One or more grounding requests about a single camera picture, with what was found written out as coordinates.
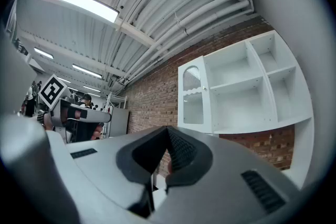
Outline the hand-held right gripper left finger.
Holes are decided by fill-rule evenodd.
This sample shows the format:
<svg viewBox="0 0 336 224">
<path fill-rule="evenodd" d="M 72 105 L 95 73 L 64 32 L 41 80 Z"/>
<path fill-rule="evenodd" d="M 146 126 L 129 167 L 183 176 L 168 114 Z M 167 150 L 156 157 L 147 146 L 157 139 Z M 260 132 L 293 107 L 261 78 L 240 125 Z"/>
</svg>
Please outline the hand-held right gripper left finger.
<svg viewBox="0 0 336 224">
<path fill-rule="evenodd" d="M 81 218 L 168 218 L 169 200 L 154 203 L 152 174 L 167 148 L 167 128 L 67 146 L 66 185 Z"/>
</svg>

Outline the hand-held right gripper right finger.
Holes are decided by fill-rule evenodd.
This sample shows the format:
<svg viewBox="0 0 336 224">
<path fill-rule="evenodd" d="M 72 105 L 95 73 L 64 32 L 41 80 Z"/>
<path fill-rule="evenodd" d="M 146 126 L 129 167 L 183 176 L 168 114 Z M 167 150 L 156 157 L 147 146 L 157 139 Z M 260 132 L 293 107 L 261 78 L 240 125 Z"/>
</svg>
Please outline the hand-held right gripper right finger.
<svg viewBox="0 0 336 224">
<path fill-rule="evenodd" d="M 283 223 L 299 189 L 280 170 L 246 147 L 181 127 L 169 133 L 193 138 L 206 148 L 197 151 L 182 172 L 195 176 L 189 186 L 168 187 L 166 198 L 149 217 L 152 223 Z"/>
</svg>

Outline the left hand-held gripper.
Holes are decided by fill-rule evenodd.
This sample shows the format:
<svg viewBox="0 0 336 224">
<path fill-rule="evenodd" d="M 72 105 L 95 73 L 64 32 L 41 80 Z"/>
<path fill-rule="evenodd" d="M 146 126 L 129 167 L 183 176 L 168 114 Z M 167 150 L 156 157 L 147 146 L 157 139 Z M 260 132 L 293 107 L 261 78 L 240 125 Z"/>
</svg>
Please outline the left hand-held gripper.
<svg viewBox="0 0 336 224">
<path fill-rule="evenodd" d="M 76 142 L 79 122 L 108 123 L 112 116 L 107 112 L 87 109 L 75 104 L 66 84 L 52 75 L 41 87 L 38 96 L 47 106 L 53 130 L 64 142 Z"/>
</svg>

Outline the person's left hand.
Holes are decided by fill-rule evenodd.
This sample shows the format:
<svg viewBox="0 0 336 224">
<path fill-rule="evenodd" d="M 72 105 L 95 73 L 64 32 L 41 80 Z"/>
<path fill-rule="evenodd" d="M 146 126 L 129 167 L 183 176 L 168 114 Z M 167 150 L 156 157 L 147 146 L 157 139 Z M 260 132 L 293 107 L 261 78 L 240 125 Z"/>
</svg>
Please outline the person's left hand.
<svg viewBox="0 0 336 224">
<path fill-rule="evenodd" d="M 97 127 L 95 128 L 95 130 L 93 132 L 93 135 L 91 137 L 92 141 L 101 139 L 101 134 L 103 132 L 103 126 L 104 126 L 104 123 L 99 123 L 97 125 Z"/>
</svg>

